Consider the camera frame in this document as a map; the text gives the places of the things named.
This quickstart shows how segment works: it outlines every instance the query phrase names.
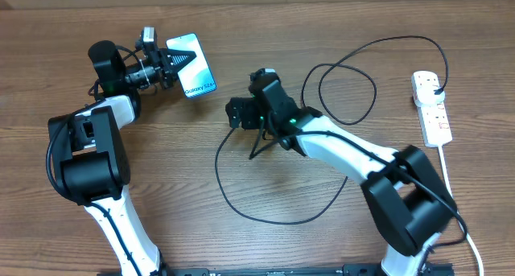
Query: smartphone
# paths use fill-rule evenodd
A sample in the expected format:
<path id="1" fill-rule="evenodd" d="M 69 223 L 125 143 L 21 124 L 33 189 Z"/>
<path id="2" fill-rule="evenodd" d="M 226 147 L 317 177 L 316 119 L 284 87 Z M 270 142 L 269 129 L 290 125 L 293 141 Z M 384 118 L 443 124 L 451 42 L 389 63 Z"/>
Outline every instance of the smartphone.
<path id="1" fill-rule="evenodd" d="M 182 35 L 167 41 L 169 49 L 194 51 L 196 58 L 178 72 L 180 84 L 186 97 L 191 98 L 216 90 L 215 78 L 212 76 L 199 39 L 196 34 Z"/>

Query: white cable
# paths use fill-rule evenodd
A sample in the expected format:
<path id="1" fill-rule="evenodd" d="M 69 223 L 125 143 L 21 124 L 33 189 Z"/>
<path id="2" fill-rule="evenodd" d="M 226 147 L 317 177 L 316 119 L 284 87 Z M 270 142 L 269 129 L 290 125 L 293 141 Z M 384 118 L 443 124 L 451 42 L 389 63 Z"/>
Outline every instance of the white cable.
<path id="1" fill-rule="evenodd" d="M 449 183 L 449 176 L 447 175 L 447 166 L 445 164 L 445 158 L 443 157 L 443 147 L 442 146 L 438 146 L 438 153 L 440 155 L 440 162 L 442 163 L 442 173 L 443 173 L 443 180 L 445 181 L 445 186 L 447 187 L 447 190 L 449 191 L 449 194 L 451 195 L 451 197 L 454 198 L 454 196 L 452 196 L 451 183 Z M 472 252 L 474 252 L 474 255 L 476 256 L 480 276 L 483 276 L 484 268 L 483 268 L 483 260 L 481 259 L 481 256 L 480 256 L 480 251 L 478 251 L 476 244 L 474 244 L 474 241 L 470 237 L 470 234 L 467 234 L 467 241 L 468 241 L 468 244 L 470 245 L 470 247 L 472 248 Z"/>

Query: phone screen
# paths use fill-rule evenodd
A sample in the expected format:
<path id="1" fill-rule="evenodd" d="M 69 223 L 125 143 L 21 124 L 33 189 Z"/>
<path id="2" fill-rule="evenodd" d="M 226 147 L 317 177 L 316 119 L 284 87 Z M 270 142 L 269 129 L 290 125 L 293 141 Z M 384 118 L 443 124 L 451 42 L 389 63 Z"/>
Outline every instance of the phone screen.
<path id="1" fill-rule="evenodd" d="M 216 90 L 215 78 L 212 76 L 196 34 L 169 39 L 167 47 L 173 50 L 194 51 L 196 53 L 196 58 L 178 72 L 180 84 L 183 86 L 186 97 L 195 97 Z"/>

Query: power strip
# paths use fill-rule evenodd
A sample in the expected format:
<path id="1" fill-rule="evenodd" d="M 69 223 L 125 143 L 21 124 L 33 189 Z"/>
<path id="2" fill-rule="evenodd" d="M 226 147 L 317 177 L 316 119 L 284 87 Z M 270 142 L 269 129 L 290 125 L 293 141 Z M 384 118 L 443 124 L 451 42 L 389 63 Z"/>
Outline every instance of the power strip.
<path id="1" fill-rule="evenodd" d="M 449 143 L 452 134 L 443 104 L 445 95 L 434 94 L 434 90 L 440 87 L 438 76 L 433 72 L 418 71 L 411 77 L 411 83 L 424 143 L 427 147 Z"/>

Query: wooden table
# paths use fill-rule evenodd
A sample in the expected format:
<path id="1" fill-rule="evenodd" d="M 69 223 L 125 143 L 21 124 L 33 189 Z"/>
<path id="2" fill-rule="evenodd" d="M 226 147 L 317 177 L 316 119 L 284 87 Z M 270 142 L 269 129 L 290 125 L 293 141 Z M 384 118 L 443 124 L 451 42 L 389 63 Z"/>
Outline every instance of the wooden table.
<path id="1" fill-rule="evenodd" d="M 0 12 L 0 274 L 94 275 L 117 259 L 82 207 L 60 198 L 47 181 L 43 157 L 47 120 L 92 99 L 96 79 L 87 57 L 96 41 L 134 45 L 154 26 L 159 45 L 195 32 L 218 90 L 187 100 L 180 87 L 144 96 L 141 118 L 122 130 L 130 192 L 147 233 L 175 267 L 209 269 L 340 266 L 379 262 L 385 242 L 359 187 L 349 182 L 333 206 L 309 224 L 265 225 L 224 202 L 213 170 L 229 131 L 225 104 L 247 97 L 248 74 L 275 68 L 298 100 L 309 69 L 394 35 L 426 35 L 450 64 L 447 112 L 454 141 L 445 146 L 460 211 L 484 259 L 487 275 L 512 275 L 515 257 L 515 4 L 512 1 L 375 2 L 273 6 L 174 6 Z M 444 74 L 430 43 L 407 39 L 376 45 L 349 64 L 377 82 L 373 111 L 346 130 L 383 146 L 423 146 L 411 98 L 417 70 Z M 306 101 L 321 109 L 316 72 Z M 323 87 L 335 113 L 357 119 L 372 87 L 338 70 Z M 255 131 L 238 130 L 222 150 L 220 174 L 243 212 L 300 220 L 333 197 L 343 176 L 323 163 L 277 147 L 247 159 Z M 437 151 L 423 148 L 439 169 Z M 451 224 L 443 239 L 459 237 Z M 459 275 L 476 273 L 466 244 L 439 249 Z"/>

